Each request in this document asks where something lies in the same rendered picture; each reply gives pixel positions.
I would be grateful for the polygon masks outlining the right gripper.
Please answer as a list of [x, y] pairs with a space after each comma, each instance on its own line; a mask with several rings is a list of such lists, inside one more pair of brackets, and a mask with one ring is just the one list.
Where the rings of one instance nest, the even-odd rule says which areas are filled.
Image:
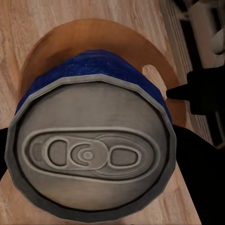
[[187, 73], [187, 84], [166, 91], [167, 98], [190, 101], [193, 115], [225, 110], [225, 66]]

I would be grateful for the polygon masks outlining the can of soda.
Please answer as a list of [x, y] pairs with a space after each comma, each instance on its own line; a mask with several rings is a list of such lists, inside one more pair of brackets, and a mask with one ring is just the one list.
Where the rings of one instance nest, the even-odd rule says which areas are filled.
[[9, 124], [4, 159], [35, 208], [96, 224], [133, 215], [162, 194], [176, 145], [160, 90], [99, 49], [34, 80]]

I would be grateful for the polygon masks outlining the trash can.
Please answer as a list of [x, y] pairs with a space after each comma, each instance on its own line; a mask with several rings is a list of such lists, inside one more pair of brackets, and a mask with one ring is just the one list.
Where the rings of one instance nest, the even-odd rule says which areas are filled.
[[[18, 81], [18, 104], [34, 80], [88, 50], [103, 49], [118, 54], [143, 74], [142, 67], [153, 65], [166, 88], [180, 86], [171, 64], [145, 36], [123, 24], [98, 18], [73, 20], [46, 33], [31, 49]], [[186, 102], [165, 100], [172, 124], [187, 128]]]

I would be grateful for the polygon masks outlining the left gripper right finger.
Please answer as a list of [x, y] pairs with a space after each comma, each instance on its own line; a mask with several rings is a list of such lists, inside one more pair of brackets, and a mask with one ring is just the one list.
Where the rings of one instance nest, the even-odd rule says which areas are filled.
[[176, 162], [202, 225], [225, 225], [225, 154], [191, 130], [172, 127]]

